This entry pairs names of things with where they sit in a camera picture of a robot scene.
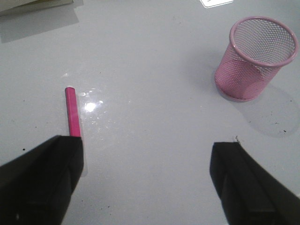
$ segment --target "white desk surface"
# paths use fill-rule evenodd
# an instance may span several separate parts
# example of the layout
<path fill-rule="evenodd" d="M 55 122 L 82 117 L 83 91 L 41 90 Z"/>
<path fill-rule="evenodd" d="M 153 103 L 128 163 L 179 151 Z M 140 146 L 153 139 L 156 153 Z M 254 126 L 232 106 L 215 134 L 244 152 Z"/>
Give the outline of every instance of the white desk surface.
<path fill-rule="evenodd" d="M 298 195 L 300 57 L 247 103 L 221 97 L 213 75 L 237 20 L 269 16 L 300 37 L 299 12 L 298 0 L 76 0 L 0 17 L 0 164 L 68 135 L 72 85 L 86 167 L 63 225 L 225 225 L 210 154 L 236 136 Z"/>

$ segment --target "pink pencil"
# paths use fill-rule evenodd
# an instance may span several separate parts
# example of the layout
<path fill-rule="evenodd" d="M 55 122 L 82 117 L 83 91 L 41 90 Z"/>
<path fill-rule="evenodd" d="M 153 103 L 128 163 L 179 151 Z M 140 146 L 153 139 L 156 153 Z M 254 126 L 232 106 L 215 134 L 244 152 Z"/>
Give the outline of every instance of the pink pencil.
<path fill-rule="evenodd" d="M 67 102 L 67 117 L 69 122 L 70 136 L 80 137 L 79 117 L 77 111 L 77 100 L 75 89 L 67 87 L 65 89 Z"/>

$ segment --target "mesh cup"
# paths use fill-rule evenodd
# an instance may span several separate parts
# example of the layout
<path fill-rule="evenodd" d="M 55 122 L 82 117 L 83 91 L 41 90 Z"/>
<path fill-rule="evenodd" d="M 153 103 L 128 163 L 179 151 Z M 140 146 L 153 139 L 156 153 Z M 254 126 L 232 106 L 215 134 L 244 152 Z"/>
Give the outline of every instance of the mesh cup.
<path fill-rule="evenodd" d="M 297 55 L 298 41 L 284 24 L 263 16 L 236 22 L 215 73 L 219 90 L 235 101 L 255 99 Z"/>

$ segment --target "white table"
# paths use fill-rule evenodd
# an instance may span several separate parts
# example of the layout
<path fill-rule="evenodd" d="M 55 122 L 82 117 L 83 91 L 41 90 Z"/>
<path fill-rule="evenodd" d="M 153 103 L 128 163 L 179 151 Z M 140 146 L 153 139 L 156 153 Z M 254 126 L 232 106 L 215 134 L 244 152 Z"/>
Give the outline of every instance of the white table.
<path fill-rule="evenodd" d="M 298 0 L 76 0 L 0 17 L 0 165 L 68 135 L 72 85 L 86 167 L 63 225 L 226 224 L 210 154 L 236 136 L 298 195 L 300 57 L 247 103 L 221 97 L 213 75 L 237 20 L 273 17 L 300 37 L 299 11 Z"/>

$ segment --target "pink wire mesh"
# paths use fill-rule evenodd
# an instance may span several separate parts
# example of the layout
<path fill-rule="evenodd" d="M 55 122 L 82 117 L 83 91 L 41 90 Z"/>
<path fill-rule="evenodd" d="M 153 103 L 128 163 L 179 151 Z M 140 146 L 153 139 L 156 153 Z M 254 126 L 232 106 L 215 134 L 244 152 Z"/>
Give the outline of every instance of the pink wire mesh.
<path fill-rule="evenodd" d="M 255 99 L 297 51 L 297 39 L 288 27 L 266 17 L 245 18 L 232 27 L 215 73 L 216 86 L 237 101 Z"/>

